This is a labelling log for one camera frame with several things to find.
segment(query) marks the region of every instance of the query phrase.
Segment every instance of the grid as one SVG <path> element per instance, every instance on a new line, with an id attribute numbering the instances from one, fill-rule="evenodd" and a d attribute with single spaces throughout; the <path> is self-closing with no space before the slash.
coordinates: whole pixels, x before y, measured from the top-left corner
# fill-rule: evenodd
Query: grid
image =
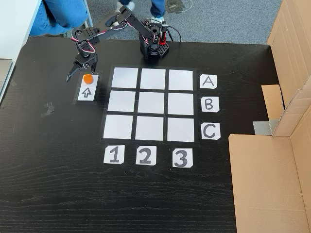
<path id="1" fill-rule="evenodd" d="M 194 70 L 115 67 L 106 96 L 102 142 L 198 142 Z"/>

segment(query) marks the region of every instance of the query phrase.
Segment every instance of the white paper square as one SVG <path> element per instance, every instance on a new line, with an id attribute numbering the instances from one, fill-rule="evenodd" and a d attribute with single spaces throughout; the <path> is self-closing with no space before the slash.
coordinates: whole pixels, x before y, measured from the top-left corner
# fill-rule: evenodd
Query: white paper square
<path id="1" fill-rule="evenodd" d="M 133 112 L 135 103 L 134 91 L 111 91 L 108 111 Z"/>
<path id="2" fill-rule="evenodd" d="M 133 116 L 107 115 L 103 138 L 131 139 Z"/>
<path id="3" fill-rule="evenodd" d="M 173 150 L 173 167 L 190 168 L 192 166 L 192 148 L 176 148 Z"/>
<path id="4" fill-rule="evenodd" d="M 193 115 L 193 94 L 169 93 L 168 114 Z"/>
<path id="5" fill-rule="evenodd" d="M 141 89 L 164 90 L 165 70 L 164 69 L 142 69 L 140 88 Z"/>
<path id="6" fill-rule="evenodd" d="M 193 75 L 191 70 L 170 69 L 169 90 L 193 90 Z"/>
<path id="7" fill-rule="evenodd" d="M 138 101 L 139 113 L 164 113 L 164 93 L 140 92 Z"/>
<path id="8" fill-rule="evenodd" d="M 201 125 L 202 139 L 218 140 L 220 138 L 220 124 L 204 122 Z"/>
<path id="9" fill-rule="evenodd" d="M 138 116 L 135 139 L 163 141 L 163 117 Z"/>
<path id="10" fill-rule="evenodd" d="M 168 118 L 167 140 L 194 142 L 194 120 L 190 118 Z"/>
<path id="11" fill-rule="evenodd" d="M 156 165 L 156 147 L 143 146 L 137 148 L 136 164 Z"/>
<path id="12" fill-rule="evenodd" d="M 94 101 L 96 93 L 95 86 L 81 86 L 79 90 L 78 100 Z"/>
<path id="13" fill-rule="evenodd" d="M 104 164 L 123 164 L 125 145 L 107 146 L 105 149 Z"/>
<path id="14" fill-rule="evenodd" d="M 112 87 L 136 88 L 138 68 L 116 67 L 113 72 Z"/>
<path id="15" fill-rule="evenodd" d="M 201 98 L 202 112 L 216 113 L 219 111 L 219 98 L 217 96 Z"/>
<path id="16" fill-rule="evenodd" d="M 217 87 L 217 75 L 202 74 L 200 77 L 200 87 L 215 89 Z"/>

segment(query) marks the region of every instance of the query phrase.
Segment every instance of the orange ball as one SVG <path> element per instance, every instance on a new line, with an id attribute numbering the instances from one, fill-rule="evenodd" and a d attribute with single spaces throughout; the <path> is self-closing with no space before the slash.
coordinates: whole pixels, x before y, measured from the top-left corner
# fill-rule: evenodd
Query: orange ball
<path id="1" fill-rule="evenodd" d="M 93 76 L 91 74 L 83 75 L 83 80 L 86 84 L 92 84 L 94 81 Z"/>

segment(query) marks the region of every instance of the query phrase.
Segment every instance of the cardboard box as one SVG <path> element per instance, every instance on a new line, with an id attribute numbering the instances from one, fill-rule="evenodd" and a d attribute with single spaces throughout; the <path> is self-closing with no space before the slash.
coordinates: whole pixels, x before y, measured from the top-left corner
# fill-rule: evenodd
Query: cardboard box
<path id="1" fill-rule="evenodd" d="M 238 233 L 311 232 L 310 12 L 311 0 L 284 0 L 267 41 L 280 83 L 262 87 L 273 135 L 229 137 Z"/>

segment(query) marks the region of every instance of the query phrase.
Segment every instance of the jeans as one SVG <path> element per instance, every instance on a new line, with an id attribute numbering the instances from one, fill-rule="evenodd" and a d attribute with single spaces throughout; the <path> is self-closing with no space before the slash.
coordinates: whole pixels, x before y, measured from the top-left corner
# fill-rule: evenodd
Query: jeans
<path id="1" fill-rule="evenodd" d="M 119 0 L 123 5 L 127 5 L 130 0 Z M 165 0 L 151 0 L 150 12 L 153 17 L 159 18 L 164 16 L 165 13 Z"/>
<path id="2" fill-rule="evenodd" d="M 62 34 L 87 18 L 83 0 L 42 0 L 30 35 Z"/>

